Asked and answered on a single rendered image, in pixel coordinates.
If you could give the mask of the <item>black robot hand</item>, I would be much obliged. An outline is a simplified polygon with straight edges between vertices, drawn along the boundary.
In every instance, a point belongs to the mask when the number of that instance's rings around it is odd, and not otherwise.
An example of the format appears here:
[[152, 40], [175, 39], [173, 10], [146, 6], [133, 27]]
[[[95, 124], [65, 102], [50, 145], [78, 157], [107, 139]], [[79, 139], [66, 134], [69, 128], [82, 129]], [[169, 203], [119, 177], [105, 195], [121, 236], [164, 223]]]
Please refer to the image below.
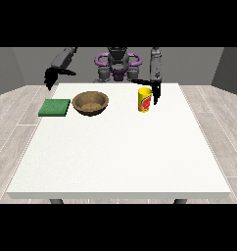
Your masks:
[[154, 80], [144, 80], [144, 79], [133, 79], [133, 83], [149, 85], [152, 87], [152, 94], [154, 97], [154, 104], [158, 103], [159, 98], [161, 97], [161, 82]]
[[58, 75], [75, 75], [75, 72], [65, 69], [49, 68], [45, 71], [44, 83], [48, 90], [51, 90], [52, 86], [58, 80]]

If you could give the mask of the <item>yellow cup with melon print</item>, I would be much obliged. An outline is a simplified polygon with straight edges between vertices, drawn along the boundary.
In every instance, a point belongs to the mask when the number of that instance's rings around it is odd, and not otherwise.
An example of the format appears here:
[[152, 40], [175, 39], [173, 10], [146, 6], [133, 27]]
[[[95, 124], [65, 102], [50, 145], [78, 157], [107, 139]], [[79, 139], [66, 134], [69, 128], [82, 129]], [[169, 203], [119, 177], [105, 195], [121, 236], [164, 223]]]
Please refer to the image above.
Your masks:
[[141, 87], [138, 89], [138, 111], [146, 113], [149, 111], [152, 99], [152, 89]]

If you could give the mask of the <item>green square pad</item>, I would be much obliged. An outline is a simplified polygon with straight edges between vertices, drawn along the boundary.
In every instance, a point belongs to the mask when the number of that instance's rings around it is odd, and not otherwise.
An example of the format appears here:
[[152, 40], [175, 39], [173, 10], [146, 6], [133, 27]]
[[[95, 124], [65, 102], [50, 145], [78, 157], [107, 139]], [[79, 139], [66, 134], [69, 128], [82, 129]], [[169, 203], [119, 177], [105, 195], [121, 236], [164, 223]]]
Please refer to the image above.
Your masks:
[[46, 99], [39, 112], [39, 117], [64, 117], [70, 105], [70, 99]]

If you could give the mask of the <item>brown wooden bowl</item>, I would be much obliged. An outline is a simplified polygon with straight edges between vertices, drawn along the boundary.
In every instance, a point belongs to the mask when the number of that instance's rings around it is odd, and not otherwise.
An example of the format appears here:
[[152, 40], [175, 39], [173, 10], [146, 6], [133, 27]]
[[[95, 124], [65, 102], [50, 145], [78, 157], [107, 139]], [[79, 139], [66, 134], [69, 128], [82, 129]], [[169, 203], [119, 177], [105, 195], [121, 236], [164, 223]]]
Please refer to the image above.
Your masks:
[[109, 98], [99, 91], [85, 91], [77, 94], [71, 101], [73, 107], [83, 116], [101, 114], [108, 106]]

